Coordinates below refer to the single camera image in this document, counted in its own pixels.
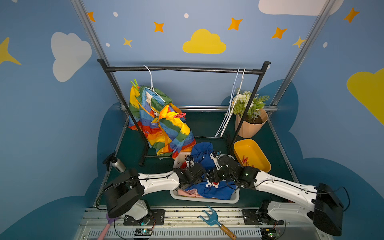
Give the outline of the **pink kids jacket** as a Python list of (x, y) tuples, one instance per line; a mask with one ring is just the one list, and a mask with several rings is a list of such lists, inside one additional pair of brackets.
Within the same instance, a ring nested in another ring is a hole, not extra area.
[(188, 198), (204, 198), (198, 193), (197, 189), (192, 190), (177, 190), (179, 196), (188, 197)]

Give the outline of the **red clothespin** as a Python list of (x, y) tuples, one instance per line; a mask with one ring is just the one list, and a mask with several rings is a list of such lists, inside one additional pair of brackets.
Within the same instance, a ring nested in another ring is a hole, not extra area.
[(243, 164), (244, 167), (249, 165), (249, 161), (248, 161), (248, 159), (249, 159), (248, 157), (243, 156), (242, 164)]

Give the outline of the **blue red white jacket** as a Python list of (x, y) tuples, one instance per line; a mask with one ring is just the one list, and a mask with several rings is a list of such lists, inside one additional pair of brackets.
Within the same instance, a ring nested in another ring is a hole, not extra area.
[(185, 160), (181, 163), (180, 169), (184, 170), (194, 164), (200, 163), (206, 170), (206, 178), (202, 183), (192, 185), (185, 190), (197, 189), (198, 193), (204, 198), (195, 199), (214, 199), (229, 201), (235, 195), (236, 185), (232, 181), (214, 182), (214, 173), (217, 167), (218, 157), (222, 156), (214, 152), (212, 143), (196, 144)]

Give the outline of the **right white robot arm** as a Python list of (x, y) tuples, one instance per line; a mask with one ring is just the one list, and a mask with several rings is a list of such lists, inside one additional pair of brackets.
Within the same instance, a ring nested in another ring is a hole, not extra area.
[(332, 236), (342, 235), (344, 205), (336, 191), (326, 184), (302, 185), (272, 176), (254, 167), (241, 166), (232, 156), (213, 158), (215, 168), (209, 173), (211, 182), (230, 181), (243, 189), (270, 193), (289, 200), (306, 213), (304, 218)]

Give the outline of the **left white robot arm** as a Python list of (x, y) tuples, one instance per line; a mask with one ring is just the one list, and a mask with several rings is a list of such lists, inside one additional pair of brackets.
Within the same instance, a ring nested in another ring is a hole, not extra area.
[(160, 191), (184, 190), (203, 182), (206, 170), (201, 164), (173, 169), (163, 174), (146, 175), (129, 169), (107, 184), (102, 195), (106, 199), (110, 219), (120, 217), (135, 208), (142, 196)]

